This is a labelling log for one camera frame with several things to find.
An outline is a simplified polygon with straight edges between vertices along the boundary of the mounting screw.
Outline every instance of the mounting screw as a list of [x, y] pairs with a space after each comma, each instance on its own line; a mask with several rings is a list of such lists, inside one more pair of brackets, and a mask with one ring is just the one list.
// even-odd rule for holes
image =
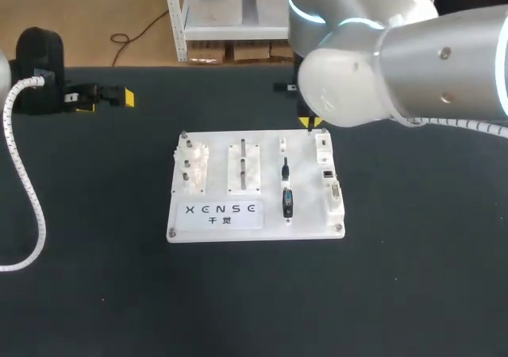
[[439, 58], [446, 60], [446, 59], [450, 58], [451, 54], [452, 54], [452, 49], [447, 46], [447, 47], [441, 49], [441, 51], [439, 52]]

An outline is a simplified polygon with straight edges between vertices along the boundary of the coiled white cable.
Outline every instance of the coiled white cable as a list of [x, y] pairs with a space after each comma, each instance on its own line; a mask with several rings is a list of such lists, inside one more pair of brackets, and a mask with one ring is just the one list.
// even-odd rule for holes
[[36, 87], [43, 85], [43, 77], [22, 79], [10, 90], [9, 94], [7, 95], [6, 103], [3, 106], [3, 130], [6, 135], [7, 147], [9, 149], [10, 156], [12, 157], [14, 166], [16, 167], [17, 174], [19, 175], [19, 178], [25, 187], [25, 191], [29, 196], [30, 203], [32, 204], [33, 212], [35, 213], [35, 217], [37, 219], [39, 236], [37, 238], [37, 244], [33, 249], [32, 254], [30, 254], [28, 258], [20, 263], [11, 264], [10, 266], [0, 266], [0, 272], [18, 271], [32, 264], [33, 261], [39, 256], [42, 248], [44, 247], [44, 242], [46, 241], [46, 221], [44, 220], [44, 214], [42, 212], [42, 208], [40, 207], [39, 199], [35, 194], [35, 190], [33, 189], [32, 183], [30, 182], [30, 178], [26, 174], [25, 166], [23, 165], [23, 162], [21, 161], [17, 151], [16, 141], [14, 141], [13, 123], [11, 117], [14, 101], [16, 100], [16, 97], [19, 95], [19, 93], [21, 93], [27, 87]]
[[435, 117], [415, 117], [412, 121], [417, 124], [446, 125], [458, 129], [470, 129], [472, 131], [488, 133], [508, 139], [508, 128], [501, 125], [493, 125], [484, 121], [469, 121], [466, 119], [438, 119]]

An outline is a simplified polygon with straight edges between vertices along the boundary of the yellow label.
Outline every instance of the yellow label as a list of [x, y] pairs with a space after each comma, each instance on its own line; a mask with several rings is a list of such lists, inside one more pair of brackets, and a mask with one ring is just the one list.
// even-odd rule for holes
[[94, 113], [95, 112], [95, 105], [92, 105], [92, 109], [76, 109], [76, 112], [80, 113]]
[[[310, 119], [308, 117], [299, 117], [298, 119], [302, 122], [306, 129], [309, 128]], [[320, 117], [315, 117], [314, 127], [318, 127], [322, 122], [323, 120]]]
[[134, 107], [134, 93], [128, 89], [125, 89], [125, 106]]

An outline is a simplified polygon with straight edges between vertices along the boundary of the black power cord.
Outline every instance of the black power cord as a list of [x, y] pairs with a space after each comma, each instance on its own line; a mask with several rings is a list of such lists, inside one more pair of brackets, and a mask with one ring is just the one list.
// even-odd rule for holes
[[114, 42], [115, 44], [122, 44], [121, 48], [118, 49], [117, 55], [114, 57], [113, 63], [111, 64], [111, 67], [114, 67], [117, 64], [118, 57], [120, 57], [120, 54], [127, 48], [132, 42], [135, 40], [140, 39], [154, 24], [160, 20], [162, 17], [166, 16], [169, 13], [169, 10], [164, 11], [158, 18], [153, 20], [148, 26], [143, 29], [143, 32], [135, 36], [132, 40], [131, 38], [125, 34], [125, 33], [115, 33], [112, 34], [110, 37], [111, 42]]

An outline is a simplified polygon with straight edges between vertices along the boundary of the black mat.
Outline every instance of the black mat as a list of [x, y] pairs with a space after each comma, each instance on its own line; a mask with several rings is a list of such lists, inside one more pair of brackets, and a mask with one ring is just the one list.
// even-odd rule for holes
[[[0, 355], [506, 356], [508, 141], [390, 122], [331, 129], [342, 241], [170, 245], [183, 130], [293, 129], [290, 68], [87, 69], [136, 109], [15, 117], [48, 223], [0, 275]], [[0, 263], [35, 240], [0, 141]]]

